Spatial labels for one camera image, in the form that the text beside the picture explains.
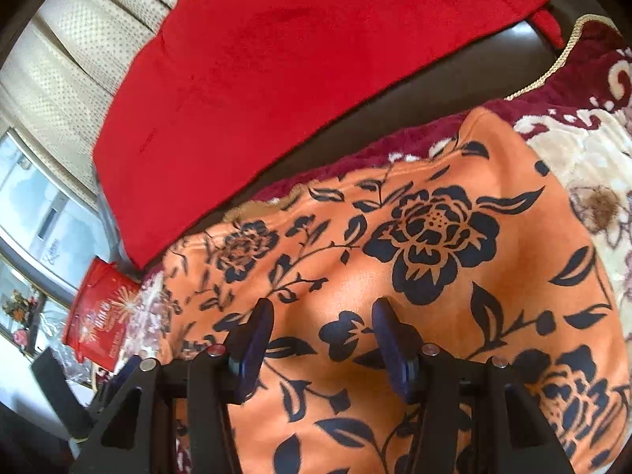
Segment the dark sofa backrest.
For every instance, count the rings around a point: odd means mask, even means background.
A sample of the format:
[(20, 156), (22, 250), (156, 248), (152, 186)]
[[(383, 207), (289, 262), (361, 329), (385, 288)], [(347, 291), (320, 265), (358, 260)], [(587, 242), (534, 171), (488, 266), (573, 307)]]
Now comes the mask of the dark sofa backrest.
[(527, 21), (480, 39), (334, 121), (198, 219), (188, 232), (218, 223), (226, 211), (274, 182), (329, 165), (401, 128), (426, 124), (509, 95), (543, 74), (558, 53), (559, 49)]

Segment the cream dotted curtain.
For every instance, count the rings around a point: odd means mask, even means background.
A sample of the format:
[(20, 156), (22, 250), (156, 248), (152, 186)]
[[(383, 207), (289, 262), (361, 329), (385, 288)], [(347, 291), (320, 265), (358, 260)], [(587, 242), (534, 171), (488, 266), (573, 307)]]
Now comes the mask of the cream dotted curtain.
[(178, 0), (45, 0), (1, 69), (1, 112), (55, 180), (96, 204), (92, 150), (134, 58)]

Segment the orange floral print garment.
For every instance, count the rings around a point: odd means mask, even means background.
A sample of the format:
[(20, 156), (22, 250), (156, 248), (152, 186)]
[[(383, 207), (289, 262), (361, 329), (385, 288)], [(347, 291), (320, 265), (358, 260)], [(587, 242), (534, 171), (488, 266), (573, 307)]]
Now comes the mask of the orange floral print garment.
[(163, 269), (163, 363), (273, 303), (258, 388), (230, 411), (247, 473), (403, 471), (417, 412), (381, 361), (380, 297), (419, 339), (513, 364), (576, 472), (623, 447), (629, 362), (608, 275), (548, 163), (488, 110), (433, 160), (315, 183), (184, 237)]

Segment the artificial flower bouquet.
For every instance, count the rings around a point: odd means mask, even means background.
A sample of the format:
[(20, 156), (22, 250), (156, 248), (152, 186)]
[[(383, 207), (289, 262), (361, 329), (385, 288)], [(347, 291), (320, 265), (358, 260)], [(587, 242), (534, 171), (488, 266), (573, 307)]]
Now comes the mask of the artificial flower bouquet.
[(17, 347), (27, 350), (30, 331), (40, 301), (35, 295), (24, 296), (13, 289), (10, 295), (1, 296), (1, 329), (6, 331)]

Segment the red cloth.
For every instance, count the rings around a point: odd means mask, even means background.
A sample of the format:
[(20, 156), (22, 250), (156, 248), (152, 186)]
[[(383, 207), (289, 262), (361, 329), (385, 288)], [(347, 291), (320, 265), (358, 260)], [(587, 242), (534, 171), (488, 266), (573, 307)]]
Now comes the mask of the red cloth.
[(551, 0), (178, 0), (111, 103), (93, 163), (144, 267), (350, 109)]

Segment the maroon cream floral blanket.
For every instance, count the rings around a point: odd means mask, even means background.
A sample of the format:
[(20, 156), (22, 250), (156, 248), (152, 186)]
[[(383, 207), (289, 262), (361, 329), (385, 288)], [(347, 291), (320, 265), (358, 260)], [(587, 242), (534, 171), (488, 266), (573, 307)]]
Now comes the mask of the maroon cream floral blanket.
[[(476, 109), (488, 110), (509, 124), (548, 163), (597, 249), (628, 355), (627, 438), (631, 419), (631, 51), (609, 21), (582, 17), (561, 58), (543, 77), (513, 98)], [(259, 217), (272, 207), (285, 208), (301, 190), (361, 169), (433, 160), (474, 110), (396, 132), (333, 164), (277, 182), (230, 211), (219, 224)], [(158, 350), (168, 309), (164, 281), (162, 266), (153, 279), (158, 307), (150, 323), (128, 337), (130, 346), (160, 362)]]

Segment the white refrigerator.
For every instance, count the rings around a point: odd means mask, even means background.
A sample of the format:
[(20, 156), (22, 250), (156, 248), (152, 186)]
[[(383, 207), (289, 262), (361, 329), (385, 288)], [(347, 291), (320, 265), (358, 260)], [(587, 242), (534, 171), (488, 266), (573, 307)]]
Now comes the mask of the white refrigerator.
[(110, 249), (98, 216), (45, 171), (13, 128), (1, 133), (1, 240), (69, 296)]

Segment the black device on table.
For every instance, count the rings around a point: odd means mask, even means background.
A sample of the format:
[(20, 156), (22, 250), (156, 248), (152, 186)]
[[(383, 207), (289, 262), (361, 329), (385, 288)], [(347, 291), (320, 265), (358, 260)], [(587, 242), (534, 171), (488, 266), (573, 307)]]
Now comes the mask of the black device on table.
[(92, 432), (94, 421), (69, 387), (60, 363), (50, 348), (31, 364), (31, 371), (39, 389), (72, 438), (85, 440)]

